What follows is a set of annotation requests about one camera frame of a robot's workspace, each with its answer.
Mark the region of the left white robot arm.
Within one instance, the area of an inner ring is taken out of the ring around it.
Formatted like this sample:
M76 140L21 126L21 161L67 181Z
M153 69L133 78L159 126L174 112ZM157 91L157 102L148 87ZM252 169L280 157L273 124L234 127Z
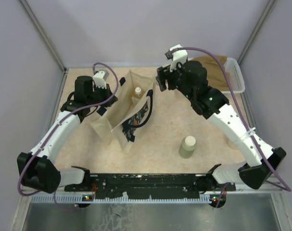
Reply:
M27 195L22 192L22 186L34 189L36 193L53 193L59 187L79 185L87 179L89 170L85 168L58 170L54 163L69 136L90 114L92 107L109 107L117 101L115 93L106 83L107 76L107 72L98 71L92 77L77 77L74 91L62 105L47 134L28 153L19 154L17 189L22 196Z

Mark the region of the brown folded cloth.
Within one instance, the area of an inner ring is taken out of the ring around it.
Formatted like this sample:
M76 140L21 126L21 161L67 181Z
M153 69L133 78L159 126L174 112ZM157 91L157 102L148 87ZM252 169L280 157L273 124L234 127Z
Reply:
M219 64L208 55L193 58L191 61L198 61L207 70L207 80L209 86L220 91L229 91L224 74Z

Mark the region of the white plastic basket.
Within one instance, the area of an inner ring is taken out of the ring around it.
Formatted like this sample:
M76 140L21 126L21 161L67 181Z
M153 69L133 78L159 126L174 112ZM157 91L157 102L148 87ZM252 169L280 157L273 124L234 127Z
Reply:
M243 93L245 91L245 85L238 62L234 58L227 56L217 55L216 57L225 69L228 81L234 94ZM230 94L230 91L222 91L222 93Z

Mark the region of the green cream-capped bottle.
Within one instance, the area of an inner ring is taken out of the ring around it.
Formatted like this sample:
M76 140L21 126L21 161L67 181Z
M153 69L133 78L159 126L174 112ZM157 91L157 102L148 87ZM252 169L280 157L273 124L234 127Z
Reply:
M179 155L182 158L190 158L197 147L196 139L193 136L187 136L182 139Z

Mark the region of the beige canvas tote bag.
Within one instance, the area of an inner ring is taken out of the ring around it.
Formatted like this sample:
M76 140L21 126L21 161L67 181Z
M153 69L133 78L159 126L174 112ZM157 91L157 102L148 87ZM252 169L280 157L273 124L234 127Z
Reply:
M134 89L142 89L142 98L133 97ZM111 107L99 107L91 127L105 143L117 141L119 149L127 154L153 112L155 82L132 71L119 80L118 101Z

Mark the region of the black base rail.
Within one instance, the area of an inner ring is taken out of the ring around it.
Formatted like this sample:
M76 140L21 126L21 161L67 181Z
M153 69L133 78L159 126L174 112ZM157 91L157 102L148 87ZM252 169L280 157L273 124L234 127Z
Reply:
M93 192L96 199L199 199L201 193L220 192L210 174L87 174L80 184L65 186L66 192Z

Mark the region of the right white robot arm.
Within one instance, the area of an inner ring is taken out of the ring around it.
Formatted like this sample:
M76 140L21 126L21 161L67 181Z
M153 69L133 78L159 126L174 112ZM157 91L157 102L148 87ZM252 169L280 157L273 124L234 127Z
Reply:
M247 130L228 98L209 86L207 70L198 61L178 63L157 69L156 80L160 90L178 90L190 102L193 110L216 125L245 158L244 162L214 166L209 173L219 184L243 182L258 190L270 177L267 164L276 169L286 156L281 148L273 148L253 130Z

